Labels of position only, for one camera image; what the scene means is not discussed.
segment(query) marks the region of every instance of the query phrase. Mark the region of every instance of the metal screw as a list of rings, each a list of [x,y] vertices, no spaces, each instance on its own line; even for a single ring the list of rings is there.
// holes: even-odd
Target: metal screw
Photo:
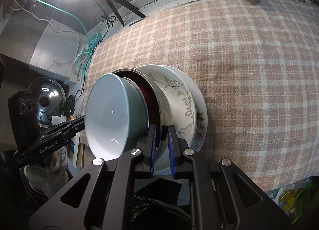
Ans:
[[[221,160],[221,163],[224,166],[229,166],[232,164],[232,161],[230,161],[229,159],[223,159],[223,160]]]
[[[37,6],[37,4],[36,4],[36,3],[34,3],[33,5],[31,5],[31,6],[30,6],[30,10],[32,10],[32,11],[33,11],[33,10],[36,8],[36,6]]]
[[[140,153],[141,153],[141,150],[139,150],[137,148],[131,150],[132,155],[139,155]]]
[[[101,165],[103,163],[103,160],[101,159],[101,158],[95,158],[94,160],[93,160],[93,164],[95,165],[95,166],[99,166],[99,165]]]
[[[185,154],[185,155],[193,155],[193,154],[194,154],[194,150],[192,150],[192,149],[186,149],[186,150],[184,151],[184,154]]]

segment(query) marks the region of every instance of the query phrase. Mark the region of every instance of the white cable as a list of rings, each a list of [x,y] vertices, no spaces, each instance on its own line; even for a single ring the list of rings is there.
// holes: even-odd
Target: white cable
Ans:
[[[15,3],[19,6],[19,7],[21,7],[21,5],[16,1],[16,0],[13,0],[13,1],[15,1]],[[36,18],[37,20],[39,20],[39,21],[45,21],[45,22],[48,22],[49,24],[50,24],[50,26],[51,26],[51,28],[52,28],[52,30],[55,32],[55,33],[61,33],[61,32],[72,32],[72,33],[74,33],[75,35],[77,35],[77,37],[78,37],[78,39],[79,39],[79,43],[78,43],[78,47],[77,47],[77,52],[76,52],[76,57],[78,56],[78,51],[79,51],[79,47],[80,47],[80,36],[76,33],[76,32],[74,32],[74,31],[72,31],[72,30],[62,30],[62,31],[56,31],[55,29],[54,29],[54,27],[53,27],[53,25],[52,25],[52,23],[49,21],[49,20],[46,20],[46,19],[40,19],[40,18],[38,18],[37,16],[35,16],[33,13],[31,13],[31,12],[29,12],[28,10],[26,10],[26,9],[24,9],[24,8],[22,8],[22,10],[24,10],[25,12],[27,12],[27,13],[29,13],[29,14],[31,14],[34,18]]]
[[[26,5],[26,2],[27,2],[27,0],[25,0],[24,1],[24,4],[22,5],[22,6],[20,6],[19,4],[18,4],[18,6],[20,6],[20,8],[18,8],[18,9],[15,9],[15,8],[13,8],[12,6],[9,6],[12,10],[14,10],[15,12],[17,12],[17,11],[20,11],[25,5]]]

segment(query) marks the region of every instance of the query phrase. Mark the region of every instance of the stacked dishes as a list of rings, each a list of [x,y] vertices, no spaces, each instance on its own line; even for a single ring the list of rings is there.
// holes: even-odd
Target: stacked dishes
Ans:
[[[163,125],[175,125],[177,136],[186,139],[190,148],[200,150],[207,131],[207,109],[200,90],[184,72],[145,65],[120,69],[96,81],[85,119],[87,140],[96,157],[119,157],[147,135],[151,123],[157,125],[160,136],[155,175],[170,174]]]

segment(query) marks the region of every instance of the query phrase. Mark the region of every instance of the white plate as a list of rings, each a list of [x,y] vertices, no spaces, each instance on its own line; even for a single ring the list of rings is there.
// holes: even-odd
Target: white plate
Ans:
[[[197,110],[187,84],[174,71],[164,66],[145,65],[135,69],[161,88],[171,106],[177,136],[185,139],[190,146],[197,129]],[[154,174],[170,174],[168,148],[155,162]]]
[[[202,92],[196,85],[196,83],[183,71],[170,66],[164,66],[172,71],[174,71],[176,74],[178,74],[183,81],[187,84],[190,92],[192,93],[192,96],[194,97],[195,105],[197,108],[197,130],[195,139],[190,145],[190,148],[199,152],[202,148],[202,145],[204,143],[206,133],[207,133],[207,123],[208,123],[208,115],[207,115],[207,107],[204,100],[204,97],[202,95]]]

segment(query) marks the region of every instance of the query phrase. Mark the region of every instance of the pink plaid cloth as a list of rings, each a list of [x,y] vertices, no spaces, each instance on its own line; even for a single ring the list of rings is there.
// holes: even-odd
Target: pink plaid cloth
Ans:
[[[263,190],[319,175],[319,9],[291,0],[201,0],[105,40],[94,82],[119,68],[174,66],[208,109],[201,153],[229,158]]]

